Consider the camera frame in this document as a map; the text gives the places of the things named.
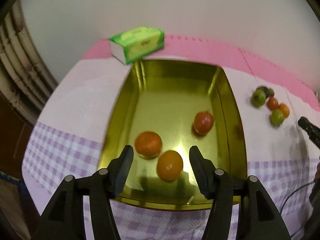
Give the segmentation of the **green tomato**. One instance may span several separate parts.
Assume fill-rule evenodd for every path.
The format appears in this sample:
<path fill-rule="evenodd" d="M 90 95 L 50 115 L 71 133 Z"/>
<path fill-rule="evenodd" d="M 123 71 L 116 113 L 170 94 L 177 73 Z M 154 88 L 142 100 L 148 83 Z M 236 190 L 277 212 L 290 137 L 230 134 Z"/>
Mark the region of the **green tomato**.
<path fill-rule="evenodd" d="M 257 89 L 251 96 L 251 103 L 254 107 L 260 108 L 266 101 L 266 94 L 263 90 Z"/>
<path fill-rule="evenodd" d="M 284 115 L 280 109 L 275 109 L 270 114 L 270 122 L 274 127 L 280 126 L 284 122 Z"/>

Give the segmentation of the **smooth orange fruit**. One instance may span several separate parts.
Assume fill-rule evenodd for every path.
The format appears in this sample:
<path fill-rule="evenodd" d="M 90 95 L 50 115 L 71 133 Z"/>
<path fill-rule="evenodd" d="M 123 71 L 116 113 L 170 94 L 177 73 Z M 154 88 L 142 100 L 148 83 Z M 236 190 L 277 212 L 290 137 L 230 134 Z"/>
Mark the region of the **smooth orange fruit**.
<path fill-rule="evenodd" d="M 157 175 L 160 179 L 168 182 L 179 178 L 183 170 L 183 159 L 176 151 L 164 152 L 158 159 Z"/>

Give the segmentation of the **wooden furniture edge left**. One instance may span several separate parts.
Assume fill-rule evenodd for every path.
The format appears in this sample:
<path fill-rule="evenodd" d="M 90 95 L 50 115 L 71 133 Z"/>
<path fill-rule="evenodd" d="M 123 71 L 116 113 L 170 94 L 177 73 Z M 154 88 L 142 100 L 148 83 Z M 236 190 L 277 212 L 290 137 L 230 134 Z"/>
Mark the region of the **wooden furniture edge left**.
<path fill-rule="evenodd" d="M 17 0 L 1 21 L 1 171 L 7 175 L 22 178 L 31 132 L 56 87 Z"/>

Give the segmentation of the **green tomato rear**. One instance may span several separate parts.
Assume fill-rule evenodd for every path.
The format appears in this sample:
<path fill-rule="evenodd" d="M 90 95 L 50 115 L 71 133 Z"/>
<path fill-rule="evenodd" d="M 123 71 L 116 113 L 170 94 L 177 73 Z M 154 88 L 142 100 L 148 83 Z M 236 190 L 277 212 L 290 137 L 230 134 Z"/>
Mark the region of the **green tomato rear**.
<path fill-rule="evenodd" d="M 263 90 L 257 89 L 251 96 L 251 103 L 254 107 L 260 108 L 266 101 L 266 94 Z"/>

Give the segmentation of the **orange mandarin with rough skin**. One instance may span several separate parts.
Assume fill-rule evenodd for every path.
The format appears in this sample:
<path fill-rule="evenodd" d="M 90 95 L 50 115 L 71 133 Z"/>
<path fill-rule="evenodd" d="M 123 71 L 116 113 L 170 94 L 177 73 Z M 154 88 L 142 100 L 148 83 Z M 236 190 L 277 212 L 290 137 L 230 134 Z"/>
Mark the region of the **orange mandarin with rough skin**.
<path fill-rule="evenodd" d="M 152 131 L 140 133 L 135 139 L 136 152 L 145 159 L 157 157 L 162 150 L 161 137 Z"/>

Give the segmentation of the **small red tomato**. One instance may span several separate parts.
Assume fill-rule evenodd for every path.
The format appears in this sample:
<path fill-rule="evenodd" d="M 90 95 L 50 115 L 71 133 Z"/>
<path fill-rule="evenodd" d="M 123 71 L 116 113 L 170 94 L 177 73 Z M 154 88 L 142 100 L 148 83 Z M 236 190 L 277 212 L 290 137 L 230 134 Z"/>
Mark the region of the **small red tomato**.
<path fill-rule="evenodd" d="M 278 100 L 275 97 L 269 97 L 267 102 L 267 107 L 271 111 L 278 109 L 279 108 Z"/>

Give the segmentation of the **green tissue pack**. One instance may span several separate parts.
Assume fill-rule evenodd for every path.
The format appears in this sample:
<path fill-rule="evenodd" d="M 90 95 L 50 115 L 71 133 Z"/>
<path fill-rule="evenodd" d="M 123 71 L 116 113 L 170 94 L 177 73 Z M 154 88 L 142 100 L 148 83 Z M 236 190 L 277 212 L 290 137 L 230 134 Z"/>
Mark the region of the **green tissue pack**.
<path fill-rule="evenodd" d="M 164 48 L 165 32 L 152 27 L 137 27 L 108 38 L 112 55 L 123 64 L 132 63 Z"/>

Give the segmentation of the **small brown kiwi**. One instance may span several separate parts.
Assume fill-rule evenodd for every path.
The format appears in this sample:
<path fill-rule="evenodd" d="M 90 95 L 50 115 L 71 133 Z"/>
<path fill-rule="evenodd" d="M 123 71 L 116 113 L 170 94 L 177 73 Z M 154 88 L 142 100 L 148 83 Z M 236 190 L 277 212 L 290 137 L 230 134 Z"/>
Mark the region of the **small brown kiwi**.
<path fill-rule="evenodd" d="M 274 97 L 274 90 L 272 88 L 268 89 L 268 97 Z"/>

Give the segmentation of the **red tomato with stem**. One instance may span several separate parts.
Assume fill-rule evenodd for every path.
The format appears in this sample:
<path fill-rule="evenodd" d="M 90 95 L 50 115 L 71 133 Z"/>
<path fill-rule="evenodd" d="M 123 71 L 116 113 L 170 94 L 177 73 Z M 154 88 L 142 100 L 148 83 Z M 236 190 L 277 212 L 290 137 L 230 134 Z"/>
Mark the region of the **red tomato with stem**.
<path fill-rule="evenodd" d="M 206 135 L 213 127 L 214 117 L 209 112 L 199 112 L 196 114 L 193 127 L 200 135 Z"/>

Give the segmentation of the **white purple checked cloth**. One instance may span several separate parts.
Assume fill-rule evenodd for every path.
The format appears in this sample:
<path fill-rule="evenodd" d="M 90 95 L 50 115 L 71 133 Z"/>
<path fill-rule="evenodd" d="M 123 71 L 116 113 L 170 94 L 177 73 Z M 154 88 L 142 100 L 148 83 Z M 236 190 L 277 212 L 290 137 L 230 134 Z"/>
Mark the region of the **white purple checked cloth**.
<path fill-rule="evenodd" d="M 39 212 L 69 174 L 91 175 L 98 166 L 107 121 L 81 104 L 85 94 L 70 81 L 59 84 L 33 129 L 22 164 L 27 188 Z M 301 239 L 312 207 L 309 194 L 319 162 L 319 149 L 297 121 L 273 128 L 265 118 L 242 117 L 248 172 L 266 187 L 293 239 Z M 122 239 L 200 239 L 208 211 L 152 211 L 112 202 Z"/>

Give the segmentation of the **gold metal tin box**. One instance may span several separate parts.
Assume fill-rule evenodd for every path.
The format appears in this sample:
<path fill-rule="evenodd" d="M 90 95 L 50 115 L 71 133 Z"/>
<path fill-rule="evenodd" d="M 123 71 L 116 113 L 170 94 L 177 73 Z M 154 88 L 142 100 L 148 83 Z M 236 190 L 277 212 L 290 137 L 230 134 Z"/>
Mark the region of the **gold metal tin box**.
<path fill-rule="evenodd" d="M 194 119 L 199 112 L 214 117 L 212 129 L 198 134 Z M 174 150 L 183 159 L 178 180 L 157 176 L 157 159 L 135 154 L 126 184 L 117 201 L 150 209 L 201 210 L 212 205 L 199 191 L 189 162 L 191 146 L 232 178 L 247 177 L 244 131 L 225 72 L 210 64 L 163 60 L 136 61 L 112 111 L 99 167 L 107 167 L 125 145 L 134 145 L 145 131 L 157 133 L 162 150 Z"/>

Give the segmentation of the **dark avocado rear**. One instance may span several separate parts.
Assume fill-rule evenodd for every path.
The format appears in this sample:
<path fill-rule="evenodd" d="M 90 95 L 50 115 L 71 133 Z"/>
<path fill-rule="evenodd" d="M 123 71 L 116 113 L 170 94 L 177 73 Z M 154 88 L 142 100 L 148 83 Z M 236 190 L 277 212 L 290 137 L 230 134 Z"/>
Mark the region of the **dark avocado rear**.
<path fill-rule="evenodd" d="M 269 88 L 268 87 L 265 87 L 265 86 L 259 86 L 257 88 L 257 90 L 262 90 L 265 94 L 265 97 L 268 98 L 269 97 Z"/>

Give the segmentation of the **green tomato front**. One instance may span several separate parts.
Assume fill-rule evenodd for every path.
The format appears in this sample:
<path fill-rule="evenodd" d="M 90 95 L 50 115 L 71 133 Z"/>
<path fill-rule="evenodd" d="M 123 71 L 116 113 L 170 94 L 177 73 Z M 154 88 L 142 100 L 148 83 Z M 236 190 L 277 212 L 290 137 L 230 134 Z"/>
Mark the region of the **green tomato front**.
<path fill-rule="evenodd" d="M 275 109 L 270 114 L 270 122 L 274 127 L 280 126 L 284 122 L 284 115 L 280 109 Z"/>

